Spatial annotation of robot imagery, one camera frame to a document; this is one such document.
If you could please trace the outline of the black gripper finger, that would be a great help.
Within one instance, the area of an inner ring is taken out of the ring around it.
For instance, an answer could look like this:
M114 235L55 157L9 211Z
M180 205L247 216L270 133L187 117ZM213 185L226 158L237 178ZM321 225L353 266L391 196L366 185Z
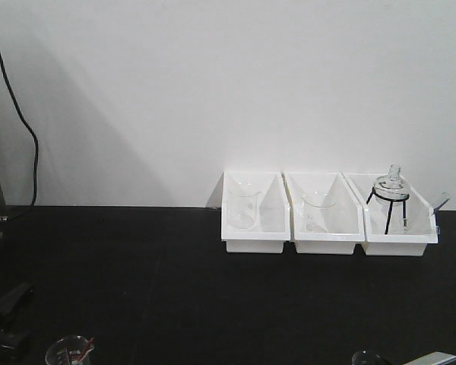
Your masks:
M9 323L33 296L33 285L24 282L0 297L0 323Z
M22 348L30 339L29 332L21 332L16 335L6 333L0 329L0 349Z

